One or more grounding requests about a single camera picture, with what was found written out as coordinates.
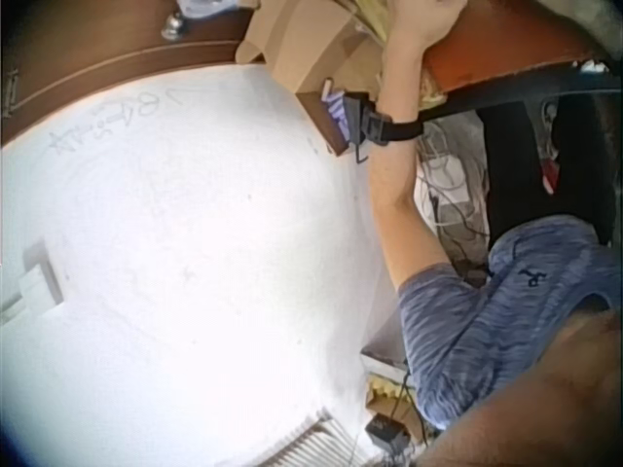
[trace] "blue t-shirt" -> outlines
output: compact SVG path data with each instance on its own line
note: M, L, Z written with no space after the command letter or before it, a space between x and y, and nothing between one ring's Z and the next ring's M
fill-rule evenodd
M489 261L481 289L437 265L398 291L418 408L441 429L534 365L585 298L621 307L616 254L574 217L509 231Z

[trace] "black wrist strap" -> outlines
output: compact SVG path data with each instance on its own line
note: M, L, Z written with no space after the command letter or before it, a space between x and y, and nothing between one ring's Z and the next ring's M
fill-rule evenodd
M357 163L365 162L359 158L359 146L366 139L380 146L386 146L391 141L409 141L423 134L423 124L419 121L395 124L388 116L379 114L367 93L347 92L344 96L344 105L350 141L355 145Z
M386 146L391 141L409 141L423 133L423 124L419 121L407 124L395 124L385 115L374 111L363 114L362 131L375 144Z

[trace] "radiator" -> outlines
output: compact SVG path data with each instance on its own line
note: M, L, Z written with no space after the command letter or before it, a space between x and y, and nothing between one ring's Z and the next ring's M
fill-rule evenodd
M371 459L327 413L308 418L254 465L261 467L362 467Z

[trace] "short sleeve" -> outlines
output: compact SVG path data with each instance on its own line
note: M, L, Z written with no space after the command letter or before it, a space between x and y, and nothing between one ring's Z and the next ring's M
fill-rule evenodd
M398 291L403 337L417 404L446 429L489 394L495 362L478 310L487 298L450 265L426 269Z

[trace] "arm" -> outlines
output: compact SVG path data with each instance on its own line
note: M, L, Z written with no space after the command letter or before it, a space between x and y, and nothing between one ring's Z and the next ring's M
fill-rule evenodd
M396 123L418 118L423 54L445 37L467 0L395 0L377 109ZM416 141L375 147L369 161L372 210L391 280L400 287L429 266L449 263L416 208Z
M621 315L579 325L467 412L418 465L620 465Z

